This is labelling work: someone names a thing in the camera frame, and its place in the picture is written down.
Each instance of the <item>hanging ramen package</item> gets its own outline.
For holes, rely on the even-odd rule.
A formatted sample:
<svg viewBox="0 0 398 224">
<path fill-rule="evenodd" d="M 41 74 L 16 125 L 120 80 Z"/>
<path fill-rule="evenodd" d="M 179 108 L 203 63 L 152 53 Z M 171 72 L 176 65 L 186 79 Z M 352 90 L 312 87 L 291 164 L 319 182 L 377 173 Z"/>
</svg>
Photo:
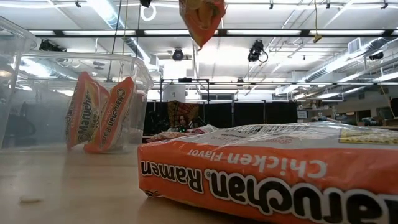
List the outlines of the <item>hanging ramen package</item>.
<svg viewBox="0 0 398 224">
<path fill-rule="evenodd" d="M 108 98 L 108 91 L 87 72 L 80 74 L 65 117 L 68 149 L 90 140 Z"/>
<path fill-rule="evenodd" d="M 96 127 L 93 137 L 84 146 L 86 152 L 104 153 L 123 147 L 123 126 L 127 125 L 134 82 L 131 77 L 116 84 L 111 90 L 111 96 L 104 107 L 100 125 Z"/>
<path fill-rule="evenodd" d="M 398 132 L 249 125 L 143 144 L 138 158 L 150 197 L 271 223 L 398 223 Z"/>
<path fill-rule="evenodd" d="M 224 0 L 180 0 L 180 15 L 200 48 L 213 37 L 225 9 Z"/>
</svg>

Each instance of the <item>maruchan ramen package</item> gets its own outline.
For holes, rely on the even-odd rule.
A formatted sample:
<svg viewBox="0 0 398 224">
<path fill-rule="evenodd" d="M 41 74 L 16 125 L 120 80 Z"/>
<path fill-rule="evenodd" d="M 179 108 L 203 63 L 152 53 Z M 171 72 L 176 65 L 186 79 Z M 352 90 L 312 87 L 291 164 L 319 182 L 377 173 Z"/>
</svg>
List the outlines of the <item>maruchan ramen package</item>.
<svg viewBox="0 0 398 224">
<path fill-rule="evenodd" d="M 213 125 L 207 124 L 206 126 L 202 126 L 199 128 L 188 129 L 188 133 L 195 133 L 195 134 L 205 134 L 210 133 L 213 131 L 217 131 L 218 128 L 214 127 Z"/>
<path fill-rule="evenodd" d="M 68 149 L 90 140 L 108 98 L 108 91 L 87 72 L 80 74 L 65 117 Z"/>
<path fill-rule="evenodd" d="M 143 144 L 138 158 L 150 197 L 271 223 L 398 223 L 398 132 L 249 125 Z"/>
<path fill-rule="evenodd" d="M 94 130 L 89 143 L 84 146 L 86 152 L 103 153 L 123 146 L 123 125 L 128 123 L 125 119 L 128 118 L 133 90 L 134 82 L 131 77 L 112 88 L 100 124 Z"/>
<path fill-rule="evenodd" d="M 200 48 L 213 37 L 225 9 L 224 0 L 180 0 L 180 15 Z"/>
</svg>

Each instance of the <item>wooden table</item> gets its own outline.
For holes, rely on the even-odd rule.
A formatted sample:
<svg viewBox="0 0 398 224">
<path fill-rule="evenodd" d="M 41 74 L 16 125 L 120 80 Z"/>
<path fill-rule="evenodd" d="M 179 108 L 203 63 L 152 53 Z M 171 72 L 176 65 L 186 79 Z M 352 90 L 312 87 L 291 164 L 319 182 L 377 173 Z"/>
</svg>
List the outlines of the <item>wooden table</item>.
<svg viewBox="0 0 398 224">
<path fill-rule="evenodd" d="M 20 197 L 41 198 L 20 203 Z M 65 150 L 0 152 L 1 224 L 255 223 L 147 198 L 138 188 L 136 153 Z"/>
</svg>

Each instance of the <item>fluorescent light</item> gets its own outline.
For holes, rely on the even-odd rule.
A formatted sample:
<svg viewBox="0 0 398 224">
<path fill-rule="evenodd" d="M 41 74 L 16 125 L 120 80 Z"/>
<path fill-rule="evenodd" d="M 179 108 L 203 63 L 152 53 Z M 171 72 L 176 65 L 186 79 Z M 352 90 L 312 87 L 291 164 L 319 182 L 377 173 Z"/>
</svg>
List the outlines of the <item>fluorescent light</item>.
<svg viewBox="0 0 398 224">
<path fill-rule="evenodd" d="M 228 30 L 230 35 L 300 35 L 301 30 Z"/>
<path fill-rule="evenodd" d="M 54 31 L 51 30 L 30 30 L 33 35 L 55 35 Z"/>
<path fill-rule="evenodd" d="M 16 85 L 16 89 L 18 90 L 27 90 L 27 91 L 33 91 L 33 89 L 29 86 L 24 86 L 24 85 Z"/>
<path fill-rule="evenodd" d="M 343 102 L 343 100 L 322 100 L 322 102 Z"/>
<path fill-rule="evenodd" d="M 384 83 L 384 82 L 381 82 L 381 83 L 378 83 L 378 85 L 393 85 L 393 86 L 398 86 L 398 83 Z"/>
<path fill-rule="evenodd" d="M 145 35 L 189 35 L 188 30 L 145 30 Z"/>
<path fill-rule="evenodd" d="M 73 96 L 73 90 L 57 90 L 57 92 L 62 93 L 67 96 Z"/>
<path fill-rule="evenodd" d="M 321 86 L 327 86 L 327 85 L 333 85 L 333 83 L 306 83 L 308 85 L 321 85 Z"/>
<path fill-rule="evenodd" d="M 325 99 L 325 98 L 331 98 L 331 97 L 334 97 L 334 96 L 337 96 L 337 95 L 339 95 L 339 93 L 325 93 L 323 95 L 317 96 L 317 98 Z"/>
<path fill-rule="evenodd" d="M 348 90 L 348 91 L 344 92 L 344 94 L 354 93 L 354 92 L 356 92 L 356 91 L 358 91 L 358 90 L 361 90 L 361 89 L 363 89 L 363 88 L 364 88 L 364 87 L 354 88 L 354 89 L 352 89 L 352 90 Z"/>
<path fill-rule="evenodd" d="M 387 74 L 387 75 L 383 75 L 383 76 L 381 76 L 379 78 L 375 78 L 373 80 L 373 82 L 383 82 L 383 81 L 390 80 L 390 79 L 393 79 L 393 78 L 398 78 L 398 72 Z"/>
<path fill-rule="evenodd" d="M 266 100 L 266 102 L 290 102 L 290 100 Z"/>
<path fill-rule="evenodd" d="M 373 83 L 339 83 L 338 85 L 361 85 L 361 86 L 365 86 L 365 85 L 373 85 Z"/>
<path fill-rule="evenodd" d="M 63 31 L 65 35 L 124 35 L 124 30 L 73 30 Z M 136 31 L 126 30 L 126 35 L 135 35 Z"/>
<path fill-rule="evenodd" d="M 360 77 L 360 76 L 361 76 L 360 74 L 350 75 L 350 76 L 347 76 L 345 78 L 342 78 L 341 80 L 338 80 L 337 82 L 347 82 L 347 81 L 353 80 L 353 79 L 355 79 L 357 77 Z"/>
<path fill-rule="evenodd" d="M 318 30 L 319 35 L 381 35 L 384 30 Z M 310 31 L 310 35 L 315 35 L 315 30 Z"/>
</svg>

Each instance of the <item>instant noodle package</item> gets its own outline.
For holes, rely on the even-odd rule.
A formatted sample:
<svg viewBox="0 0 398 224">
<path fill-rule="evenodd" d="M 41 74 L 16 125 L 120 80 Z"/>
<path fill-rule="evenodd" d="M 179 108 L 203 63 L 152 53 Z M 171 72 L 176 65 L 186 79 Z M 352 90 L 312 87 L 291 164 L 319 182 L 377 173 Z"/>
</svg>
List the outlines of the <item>instant noodle package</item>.
<svg viewBox="0 0 398 224">
<path fill-rule="evenodd" d="M 192 39 L 203 47 L 215 34 L 225 15 L 224 0 L 179 0 L 180 15 Z"/>
<path fill-rule="evenodd" d="M 139 147 L 139 187 L 271 223 L 398 223 L 398 132 L 319 122 Z"/>
<path fill-rule="evenodd" d="M 67 148 L 90 140 L 98 125 L 101 110 L 109 98 L 109 92 L 82 72 L 65 117 Z"/>
<path fill-rule="evenodd" d="M 123 126 L 128 125 L 134 82 L 127 77 L 111 93 L 87 72 L 80 74 L 68 113 L 67 148 L 87 142 L 86 152 L 102 153 L 123 147 Z"/>
<path fill-rule="evenodd" d="M 112 88 L 100 125 L 96 127 L 89 143 L 85 145 L 85 151 L 104 152 L 123 143 L 118 141 L 123 133 L 124 120 L 128 117 L 133 89 L 134 82 L 131 77 L 127 77 Z"/>
</svg>

